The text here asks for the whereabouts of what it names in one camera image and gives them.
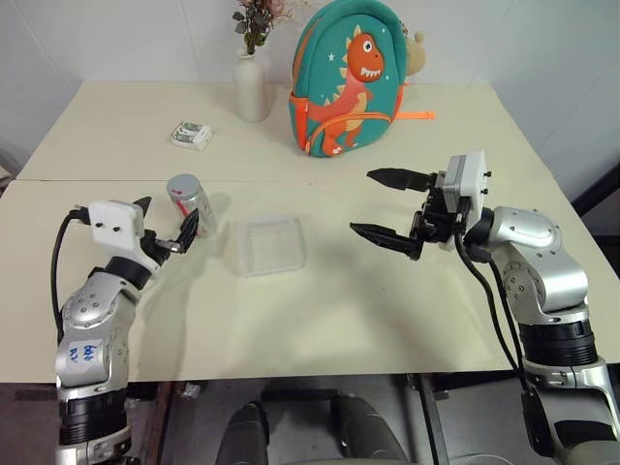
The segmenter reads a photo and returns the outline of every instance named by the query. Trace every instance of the white vase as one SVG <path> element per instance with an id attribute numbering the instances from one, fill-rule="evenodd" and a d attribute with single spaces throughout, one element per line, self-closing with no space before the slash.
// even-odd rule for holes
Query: white vase
<path id="1" fill-rule="evenodd" d="M 248 55 L 240 49 L 237 56 L 239 60 L 234 66 L 237 113 L 249 123 L 263 121 L 269 113 L 263 66 L 257 61 L 256 53 Z"/>

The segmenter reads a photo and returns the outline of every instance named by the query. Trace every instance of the orange dinosaur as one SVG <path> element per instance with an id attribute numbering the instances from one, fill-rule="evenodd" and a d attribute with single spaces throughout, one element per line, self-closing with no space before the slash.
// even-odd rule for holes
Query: orange dinosaur
<path id="1" fill-rule="evenodd" d="M 332 102 L 325 99 L 323 106 L 309 102 L 308 117 L 320 123 L 336 116 L 366 111 L 367 103 L 372 100 L 372 92 L 366 89 L 365 82 L 379 79 L 384 71 L 384 56 L 375 45 L 370 34 L 362 33 L 356 26 L 353 40 L 347 38 L 347 54 L 342 60 L 347 68 L 340 68 L 340 75 L 345 79 L 344 85 L 337 87 L 338 93 L 333 94 Z M 345 145 L 355 147 L 356 137 L 361 131 L 361 119 L 349 119 L 331 124 L 325 128 L 322 150 L 327 156 L 341 153 L 344 147 L 336 140 L 347 133 Z"/>

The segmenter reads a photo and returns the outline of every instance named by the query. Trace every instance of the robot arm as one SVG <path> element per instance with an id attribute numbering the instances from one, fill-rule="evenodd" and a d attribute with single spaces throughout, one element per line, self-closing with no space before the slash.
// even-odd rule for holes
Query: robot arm
<path id="1" fill-rule="evenodd" d="M 452 157 L 446 172 L 371 171 L 388 187 L 429 191 L 428 197 L 408 237 L 376 225 L 351 227 L 413 260 L 424 242 L 455 237 L 464 262 L 490 263 L 523 342 L 519 371 L 532 448 L 565 465 L 612 463 L 620 455 L 618 407 L 594 345 L 585 273 L 562 247 L 558 225 L 539 211 L 482 208 L 490 174 L 481 152 Z M 494 309 L 492 296 L 489 304 Z"/>
<path id="2" fill-rule="evenodd" d="M 149 198 L 135 203 L 95 201 L 82 215 L 95 242 L 106 248 L 111 259 L 106 268 L 93 269 L 60 312 L 58 464 L 118 463 L 131 447 L 125 414 L 128 335 L 140 291 L 171 252 L 184 253 L 190 247 L 198 226 L 195 211 L 181 225 L 177 240 L 159 240 L 155 232 L 144 229 L 149 202 Z"/>

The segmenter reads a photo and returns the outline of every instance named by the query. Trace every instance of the dinosaur backpack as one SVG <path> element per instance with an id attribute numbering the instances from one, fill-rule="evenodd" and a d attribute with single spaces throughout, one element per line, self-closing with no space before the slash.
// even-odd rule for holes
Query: dinosaur backpack
<path id="1" fill-rule="evenodd" d="M 301 33 L 289 111 L 294 137 L 332 157 L 380 137 L 394 120 L 407 74 L 398 16 L 378 0 L 336 0 Z"/>

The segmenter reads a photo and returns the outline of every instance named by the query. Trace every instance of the black cable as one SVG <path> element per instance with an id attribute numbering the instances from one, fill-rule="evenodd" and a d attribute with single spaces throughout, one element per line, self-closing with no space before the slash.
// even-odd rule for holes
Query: black cable
<path id="1" fill-rule="evenodd" d="M 71 210 L 58 229 L 56 235 L 56 241 L 54 242 L 54 249 L 51 253 L 51 270 L 49 273 L 49 283 L 51 285 L 51 309 L 54 316 L 54 322 L 56 323 L 57 342 L 60 344 L 64 336 L 62 329 L 62 314 L 60 313 L 60 306 L 58 305 L 58 287 L 56 284 L 56 276 L 58 274 L 58 255 L 60 253 L 60 246 L 62 245 L 62 239 L 65 235 L 65 231 L 71 223 L 71 220 L 80 220 L 84 224 L 90 224 L 88 220 L 88 209 L 81 207 L 80 210 Z"/>
<path id="2" fill-rule="evenodd" d="M 497 291 L 500 293 L 500 299 L 502 300 L 502 307 L 504 308 L 504 314 L 506 315 L 508 328 L 511 330 L 511 338 L 514 344 L 514 349 L 516 350 L 516 362 L 519 367 L 519 381 L 521 382 L 521 387 L 523 388 L 523 390 L 527 390 L 527 384 L 525 382 L 525 370 L 523 369 L 523 353 L 521 352 L 521 344 L 519 343 L 519 338 L 516 334 L 516 328 L 514 327 L 514 321 L 512 320 L 511 309 L 508 305 L 508 300 L 506 299 L 506 289 L 504 289 L 504 285 L 502 283 L 502 275 L 500 274 L 500 270 L 497 267 L 497 264 L 493 260 L 489 260 L 488 264 L 491 266 L 491 270 L 493 271 L 495 285 L 497 286 Z"/>
<path id="3" fill-rule="evenodd" d="M 493 322 L 493 327 L 495 328 L 495 334 L 497 335 L 497 339 L 502 346 L 502 350 L 508 359 L 509 364 L 511 365 L 514 371 L 518 371 L 518 367 L 512 358 L 511 351 L 509 350 L 506 340 L 504 339 L 504 335 L 502 334 L 502 329 L 500 328 L 500 323 L 497 319 L 497 309 L 495 308 L 495 299 L 493 297 L 493 291 L 491 290 L 491 286 L 486 281 L 486 278 L 482 276 L 482 274 L 478 271 L 478 269 L 474 266 L 474 263 L 467 255 L 465 250 L 465 246 L 463 245 L 463 232 L 456 232 L 454 234 L 454 244 L 456 245 L 456 252 L 458 252 L 458 256 L 461 258 L 461 261 L 467 269 L 474 275 L 474 277 L 480 282 L 480 285 L 484 289 L 484 293 L 486 294 L 486 300 L 488 302 L 488 308 L 491 312 L 491 320 Z"/>

